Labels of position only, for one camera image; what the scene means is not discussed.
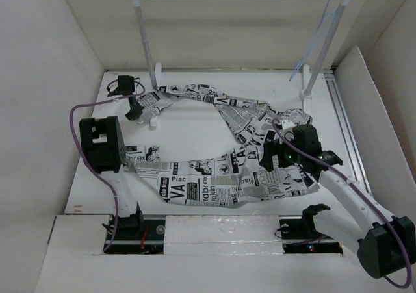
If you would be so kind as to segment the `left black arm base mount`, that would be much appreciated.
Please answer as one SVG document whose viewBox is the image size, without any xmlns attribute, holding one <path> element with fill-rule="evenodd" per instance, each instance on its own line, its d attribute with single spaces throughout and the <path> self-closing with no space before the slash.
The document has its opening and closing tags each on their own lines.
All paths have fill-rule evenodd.
<svg viewBox="0 0 416 293">
<path fill-rule="evenodd" d="M 103 252 L 109 255 L 159 255 L 164 253 L 166 216 L 143 215 L 140 207 L 129 217 L 110 217 Z"/>
</svg>

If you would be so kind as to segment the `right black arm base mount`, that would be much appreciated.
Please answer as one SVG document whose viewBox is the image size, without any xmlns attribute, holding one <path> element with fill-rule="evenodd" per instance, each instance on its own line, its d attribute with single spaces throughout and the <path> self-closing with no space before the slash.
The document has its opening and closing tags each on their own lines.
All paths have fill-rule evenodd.
<svg viewBox="0 0 416 293">
<path fill-rule="evenodd" d="M 342 246 L 316 230 L 313 217 L 324 210 L 325 204 L 311 205 L 301 216 L 284 216 L 279 219 L 275 237 L 283 241 L 284 254 L 342 254 Z"/>
</svg>

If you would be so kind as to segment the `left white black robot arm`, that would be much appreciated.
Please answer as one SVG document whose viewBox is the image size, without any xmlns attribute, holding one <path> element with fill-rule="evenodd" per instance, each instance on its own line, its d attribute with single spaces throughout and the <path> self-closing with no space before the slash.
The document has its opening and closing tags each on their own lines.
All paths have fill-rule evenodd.
<svg viewBox="0 0 416 293">
<path fill-rule="evenodd" d="M 85 166 L 112 192 L 114 216 L 107 227 L 121 229 L 129 238 L 141 237 L 145 223 L 125 177 L 127 150 L 118 117 L 83 118 L 79 122 L 79 135 L 75 133 L 73 120 L 70 127 Z"/>
</svg>

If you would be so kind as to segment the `black white newspaper print trousers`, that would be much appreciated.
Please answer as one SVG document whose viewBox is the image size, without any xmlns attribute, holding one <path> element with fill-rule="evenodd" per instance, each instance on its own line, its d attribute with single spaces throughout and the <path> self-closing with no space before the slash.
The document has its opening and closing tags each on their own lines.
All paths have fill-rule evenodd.
<svg viewBox="0 0 416 293">
<path fill-rule="evenodd" d="M 189 84 L 161 86 L 136 97 L 144 110 L 135 121 L 149 124 L 180 97 L 212 104 L 240 146 L 221 157 L 185 162 L 164 162 L 158 146 L 142 147 L 145 157 L 129 157 L 126 169 L 134 169 L 165 202 L 231 207 L 302 196 L 319 189 L 317 182 L 298 165 L 279 168 L 274 159 L 274 170 L 268 172 L 259 164 L 264 143 L 277 137 L 272 122 L 310 124 L 310 115 L 296 108 L 275 111 L 266 101 L 229 96 L 205 84 Z"/>
</svg>

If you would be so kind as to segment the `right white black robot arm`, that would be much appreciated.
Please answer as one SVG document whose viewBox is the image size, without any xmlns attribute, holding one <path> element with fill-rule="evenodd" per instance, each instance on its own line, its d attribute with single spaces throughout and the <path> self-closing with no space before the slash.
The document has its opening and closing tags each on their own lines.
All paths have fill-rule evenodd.
<svg viewBox="0 0 416 293">
<path fill-rule="evenodd" d="M 288 121 L 276 129 L 277 137 L 264 143 L 260 165 L 271 172 L 273 160 L 280 168 L 300 166 L 327 189 L 353 218 L 344 219 L 325 204 L 311 205 L 302 212 L 300 228 L 306 236 L 326 235 L 354 253 L 373 278 L 387 279 L 401 269 L 407 272 L 404 288 L 411 283 L 415 264 L 415 224 L 406 216 L 395 216 L 358 182 L 336 167 L 343 162 L 333 151 L 322 149 L 317 130 L 310 124 Z"/>
</svg>

